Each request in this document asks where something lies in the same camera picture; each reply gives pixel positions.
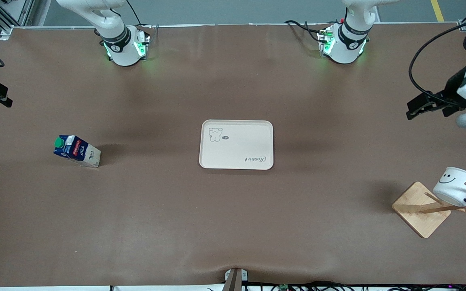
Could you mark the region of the white smiley cup black handle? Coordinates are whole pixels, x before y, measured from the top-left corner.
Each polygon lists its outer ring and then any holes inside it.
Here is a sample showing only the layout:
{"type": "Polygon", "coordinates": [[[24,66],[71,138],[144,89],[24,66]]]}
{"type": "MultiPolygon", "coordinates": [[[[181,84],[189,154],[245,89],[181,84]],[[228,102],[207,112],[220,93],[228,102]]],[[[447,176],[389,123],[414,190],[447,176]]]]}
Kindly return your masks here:
{"type": "Polygon", "coordinates": [[[447,167],[433,194],[453,206],[466,207],[466,170],[447,167]]]}

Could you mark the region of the blue milk carton green cap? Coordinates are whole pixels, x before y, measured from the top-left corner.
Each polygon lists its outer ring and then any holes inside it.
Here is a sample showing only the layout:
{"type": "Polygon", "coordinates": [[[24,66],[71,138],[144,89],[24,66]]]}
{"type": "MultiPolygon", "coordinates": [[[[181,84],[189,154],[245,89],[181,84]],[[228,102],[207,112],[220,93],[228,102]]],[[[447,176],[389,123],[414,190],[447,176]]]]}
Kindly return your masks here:
{"type": "Polygon", "coordinates": [[[59,135],[53,153],[84,167],[100,165],[101,151],[76,135],[59,135]]]}

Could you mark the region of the wooden cup rack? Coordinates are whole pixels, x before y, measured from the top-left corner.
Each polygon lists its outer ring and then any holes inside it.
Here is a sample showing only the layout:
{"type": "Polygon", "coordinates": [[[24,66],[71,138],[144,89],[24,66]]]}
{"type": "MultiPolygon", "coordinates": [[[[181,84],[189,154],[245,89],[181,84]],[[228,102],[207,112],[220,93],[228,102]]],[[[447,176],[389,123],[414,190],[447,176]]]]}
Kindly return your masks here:
{"type": "Polygon", "coordinates": [[[453,206],[440,200],[421,182],[411,184],[392,204],[396,214],[422,238],[431,234],[454,211],[465,213],[466,207],[453,206]]]}

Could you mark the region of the beige plastic tray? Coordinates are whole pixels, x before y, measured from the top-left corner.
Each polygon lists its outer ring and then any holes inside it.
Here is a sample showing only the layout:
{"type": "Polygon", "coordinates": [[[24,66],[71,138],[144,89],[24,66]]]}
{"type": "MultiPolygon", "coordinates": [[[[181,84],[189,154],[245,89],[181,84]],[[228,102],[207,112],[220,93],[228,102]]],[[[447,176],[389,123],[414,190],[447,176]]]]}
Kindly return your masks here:
{"type": "Polygon", "coordinates": [[[201,127],[199,164],[205,169],[269,170],[273,132],[269,121],[207,120],[201,127]]]}

